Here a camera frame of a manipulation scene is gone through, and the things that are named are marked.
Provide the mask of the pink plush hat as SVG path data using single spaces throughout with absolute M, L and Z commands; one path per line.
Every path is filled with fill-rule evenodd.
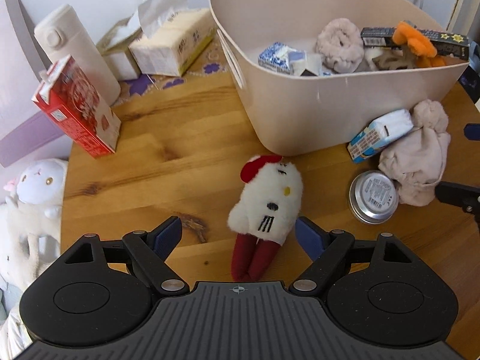
M 426 99 L 412 110 L 414 129 L 380 154 L 378 168 L 394 180 L 400 203 L 426 206 L 447 165 L 451 136 L 440 102 Z

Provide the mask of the blue white porcelain-pattern box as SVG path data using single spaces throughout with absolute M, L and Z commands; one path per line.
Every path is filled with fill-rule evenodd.
M 259 54 L 257 62 L 262 68 L 267 68 L 277 73 L 291 75 L 292 67 L 290 66 L 289 55 L 298 52 L 297 49 L 277 41 L 272 43 L 272 45 L 268 46 Z

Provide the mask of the red white milk carton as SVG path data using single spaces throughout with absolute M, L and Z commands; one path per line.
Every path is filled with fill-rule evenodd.
M 116 152 L 121 121 L 71 55 L 42 73 L 32 102 L 92 157 Z

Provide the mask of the beige plastic storage bin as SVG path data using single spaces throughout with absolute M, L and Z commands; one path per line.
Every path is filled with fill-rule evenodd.
M 441 100 L 466 69 L 447 57 L 442 67 L 291 76 L 262 67 L 258 57 L 275 42 L 313 52 L 320 31 L 337 18 L 359 28 L 407 20 L 440 30 L 407 0 L 210 0 L 211 14 L 241 103 L 261 144 L 273 153 L 301 155 L 350 141 L 388 112 L 424 99 Z

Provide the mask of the orange cloth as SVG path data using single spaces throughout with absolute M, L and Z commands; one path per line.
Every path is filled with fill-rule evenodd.
M 418 68 L 439 68 L 446 65 L 444 57 L 438 54 L 431 40 L 407 22 L 397 24 L 391 39 L 402 49 L 410 49 L 416 56 Z

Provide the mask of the fluffy pink scrunchie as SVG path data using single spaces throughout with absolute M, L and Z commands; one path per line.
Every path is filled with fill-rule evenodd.
M 323 64 L 337 73 L 354 72 L 365 56 L 358 27 L 347 18 L 333 19 L 316 40 Z

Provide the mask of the clear plastic packet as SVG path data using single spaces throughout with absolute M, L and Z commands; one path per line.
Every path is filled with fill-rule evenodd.
M 318 77 L 323 74 L 322 57 L 306 51 L 288 53 L 290 74 L 296 77 Z

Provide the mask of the yellow tissue pack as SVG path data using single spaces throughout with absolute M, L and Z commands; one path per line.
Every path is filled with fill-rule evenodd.
M 142 35 L 128 49 L 145 75 L 182 76 L 216 32 L 210 10 L 188 0 L 145 0 L 137 12 Z

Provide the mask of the round silver tin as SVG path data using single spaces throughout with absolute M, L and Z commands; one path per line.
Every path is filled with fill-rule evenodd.
M 365 224 L 383 224 L 399 205 L 393 181 L 380 171 L 360 173 L 348 193 L 349 205 L 357 219 Z

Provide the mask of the white bunny plush toy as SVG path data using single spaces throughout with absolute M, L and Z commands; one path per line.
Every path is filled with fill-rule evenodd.
M 4 189 L 1 204 L 1 358 L 14 359 L 31 339 L 20 317 L 20 299 L 59 256 L 68 162 L 28 165 Z

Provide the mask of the long dark printed box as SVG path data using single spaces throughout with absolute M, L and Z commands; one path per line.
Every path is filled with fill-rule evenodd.
M 406 23 L 400 24 L 397 28 L 365 27 L 361 30 L 360 36 L 366 47 L 400 48 L 406 46 L 417 56 L 442 55 L 467 60 L 470 52 L 467 36 L 417 29 Z

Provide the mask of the white plush doll red legs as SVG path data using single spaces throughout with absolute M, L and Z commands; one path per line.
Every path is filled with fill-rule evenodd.
M 295 226 L 304 186 L 295 165 L 277 154 L 249 159 L 240 178 L 244 188 L 227 220 L 236 233 L 231 275 L 236 282 L 256 282 Z

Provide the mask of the blue yellow small carton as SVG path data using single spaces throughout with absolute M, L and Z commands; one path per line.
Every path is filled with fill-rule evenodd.
M 413 121 L 407 109 L 391 111 L 360 131 L 348 144 L 347 151 L 354 164 L 373 157 L 394 141 L 413 129 Z

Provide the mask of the white thermos bottle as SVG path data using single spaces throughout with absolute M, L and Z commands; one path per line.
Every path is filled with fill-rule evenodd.
M 120 84 L 71 5 L 49 13 L 35 26 L 34 36 L 52 63 L 71 55 L 109 106 L 118 99 Z

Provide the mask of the gold tissue box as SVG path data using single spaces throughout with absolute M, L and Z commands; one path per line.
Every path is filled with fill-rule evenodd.
M 96 44 L 118 81 L 135 80 L 141 74 L 129 46 L 142 34 L 142 30 L 128 22 L 129 19 L 118 21 Z

